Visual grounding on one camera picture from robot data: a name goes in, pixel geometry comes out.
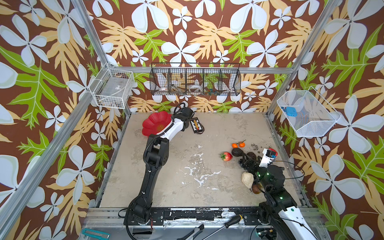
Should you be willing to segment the red flower-shaped fruit bowl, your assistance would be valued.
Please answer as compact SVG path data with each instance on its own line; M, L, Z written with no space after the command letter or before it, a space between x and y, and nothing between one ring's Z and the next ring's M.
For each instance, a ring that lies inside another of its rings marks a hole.
M172 121L171 114L159 112L151 114L142 124L142 134L149 137L164 130Z

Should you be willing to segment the aluminium frame post back right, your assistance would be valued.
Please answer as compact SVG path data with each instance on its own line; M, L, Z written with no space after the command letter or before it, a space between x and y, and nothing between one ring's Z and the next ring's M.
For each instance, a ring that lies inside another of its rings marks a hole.
M340 5L339 3L340 1L334 1L334 0L328 1L327 5L323 9L318 20L316 21L314 27L312 28L309 34L309 37L304 43L302 50L300 51L297 57L297 60L293 63L293 66L291 67L291 71L287 73L286 79L283 81L274 99L272 100L271 105L268 108L268 111L266 113L267 116L272 115L274 113L274 110L277 107L278 99L286 92L286 90L289 88L290 83L295 79L295 76L299 72L299 67L303 65L306 55L310 52L313 45L316 43L317 38L320 36L320 33L324 29L328 20L331 18L333 12L335 11L335 8Z

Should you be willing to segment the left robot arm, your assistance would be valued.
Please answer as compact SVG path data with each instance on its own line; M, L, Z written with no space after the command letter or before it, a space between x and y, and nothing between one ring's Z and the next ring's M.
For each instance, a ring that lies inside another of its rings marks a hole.
M174 109L171 122L157 134L151 134L148 138L143 160L146 164L146 171L140 192L129 204L124 225L147 224L151 217L153 204L153 193L158 175L163 165L169 158L170 141L178 132L183 132L189 127L194 111L180 103Z

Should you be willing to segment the dark avocado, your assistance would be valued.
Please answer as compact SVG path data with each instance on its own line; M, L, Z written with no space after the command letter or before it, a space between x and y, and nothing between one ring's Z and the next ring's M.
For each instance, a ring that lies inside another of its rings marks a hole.
M234 157L242 157L244 155L244 151L240 148L233 148L231 153Z

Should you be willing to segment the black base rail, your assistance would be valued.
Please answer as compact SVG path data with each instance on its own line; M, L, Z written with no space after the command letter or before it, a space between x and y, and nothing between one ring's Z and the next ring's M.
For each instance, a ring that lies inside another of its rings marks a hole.
M130 226L166 226L173 223L224 223L235 215L243 216L246 226L253 226L267 219L267 213L259 207L228 208L151 208L147 222L140 223L137 217L129 216L124 220Z

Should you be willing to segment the black-handled screwdriver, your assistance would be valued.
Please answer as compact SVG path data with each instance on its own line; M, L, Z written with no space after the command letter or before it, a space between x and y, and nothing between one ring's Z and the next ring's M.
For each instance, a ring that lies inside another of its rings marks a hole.
M228 229L230 226L238 224L242 219L243 219L242 215L236 215L236 216L232 217L228 222L226 222L224 224L223 227L221 227L220 229L216 230L215 232L213 232L212 234L208 235L207 237L203 238L203 240L207 240L208 238L212 237L213 235L217 234L218 232L220 232L223 229Z

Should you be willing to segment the orange tangerines on twig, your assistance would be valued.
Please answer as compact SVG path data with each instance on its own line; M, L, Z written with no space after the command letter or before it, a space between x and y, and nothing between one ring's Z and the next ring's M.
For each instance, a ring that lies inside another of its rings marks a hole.
M232 144L232 148L234 148L234 149L235 148L244 148L245 146L246 146L245 140Z

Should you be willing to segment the teal tool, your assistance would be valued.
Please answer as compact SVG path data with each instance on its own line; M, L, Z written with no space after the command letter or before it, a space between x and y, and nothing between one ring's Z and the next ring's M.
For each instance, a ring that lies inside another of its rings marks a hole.
M105 232L93 230L93 229L87 229L87 228L82 229L81 235L85 240L89 240L91 238L96 240L109 240L110 238L109 233L105 233Z

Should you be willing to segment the blue object in basket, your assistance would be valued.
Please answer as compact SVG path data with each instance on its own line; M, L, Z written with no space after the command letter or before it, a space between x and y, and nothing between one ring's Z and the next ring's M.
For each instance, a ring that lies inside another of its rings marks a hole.
M288 117L296 117L298 115L297 110L294 107L285 107L284 112Z

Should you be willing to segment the dark purple mangosteen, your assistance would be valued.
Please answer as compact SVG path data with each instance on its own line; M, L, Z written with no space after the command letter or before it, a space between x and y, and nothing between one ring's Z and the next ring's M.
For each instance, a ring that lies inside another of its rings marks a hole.
M249 153L247 153L247 156L248 156L250 159L257 160L257 156L256 156L256 154L253 153L253 152L249 152Z

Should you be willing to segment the red apple with leaf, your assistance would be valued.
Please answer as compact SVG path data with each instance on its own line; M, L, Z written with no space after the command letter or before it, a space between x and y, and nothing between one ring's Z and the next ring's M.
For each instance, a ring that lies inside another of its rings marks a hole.
M221 159L224 161L224 162L229 162L233 159L233 156L231 153L229 152L223 152L221 154Z

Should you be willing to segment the aluminium frame post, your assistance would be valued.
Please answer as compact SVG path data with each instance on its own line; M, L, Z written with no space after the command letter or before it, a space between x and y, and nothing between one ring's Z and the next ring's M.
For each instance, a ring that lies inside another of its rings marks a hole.
M81 22L84 25L84 29L86 31L86 34L88 36L90 44L93 46L95 56L99 58L100 64L101 64L101 70L109 69L109 68L119 68L121 70L121 67L113 66L109 60L107 59L107 54L105 50L103 49L102 43L100 41L100 38L98 37L96 28L94 27L94 24L90 20L90 16L87 12L86 6L83 1L71 1L71 3L74 5L75 10L78 12L78 16L81 19ZM126 104L126 108L123 109L124 113L127 118L130 118L132 115L132 112L128 106L128 103Z
M328 1L327 5L323 9L318 20L316 21L314 27L312 28L309 34L309 37L304 43L302 50L300 51L297 57L297 60L293 63L293 66L291 67L291 71L287 73L286 79L283 81L274 99L272 100L271 105L268 108L268 111L266 113L267 116L272 115L274 113L274 110L277 107L278 99L286 92L286 90L289 88L290 83L295 79L295 76L299 72L299 67L303 65L306 55L310 52L313 45L316 43L317 38L320 36L320 33L324 29L328 20L331 18L333 12L335 11L335 8L340 5L339 3L340 1L334 1L334 0Z

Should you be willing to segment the aluminium frame post back left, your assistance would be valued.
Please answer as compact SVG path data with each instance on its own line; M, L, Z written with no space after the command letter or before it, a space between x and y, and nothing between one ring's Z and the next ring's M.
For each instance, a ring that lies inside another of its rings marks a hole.
M87 12L86 6L83 1L71 1L71 3L74 5L75 10L78 12L78 16L81 19L81 22L84 25L84 29L86 31L86 34L88 36L90 44L93 46L95 56L99 58L100 64L101 64L101 70L109 69L109 68L119 68L121 70L121 67L113 66L109 60L107 59L107 54L105 50L103 49L102 43L100 41L100 38L98 37L96 28L94 27L94 24L90 20L90 16ZM128 106L128 103L126 104L126 108L123 109L124 113L127 118L130 118L132 115L132 112Z

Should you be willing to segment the grey pliers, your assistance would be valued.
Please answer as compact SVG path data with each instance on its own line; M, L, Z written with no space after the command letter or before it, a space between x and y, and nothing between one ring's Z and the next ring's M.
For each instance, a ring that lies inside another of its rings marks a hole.
M204 228L205 225L201 224L199 227L195 227L191 232L181 238L178 238L177 240L194 240L200 233L203 232Z

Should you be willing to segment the brown round fruit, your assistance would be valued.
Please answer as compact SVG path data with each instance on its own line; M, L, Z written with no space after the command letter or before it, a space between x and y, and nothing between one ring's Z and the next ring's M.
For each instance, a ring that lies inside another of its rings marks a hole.
M263 187L260 184L254 184L251 188L252 192L254 194L260 194L263 192Z

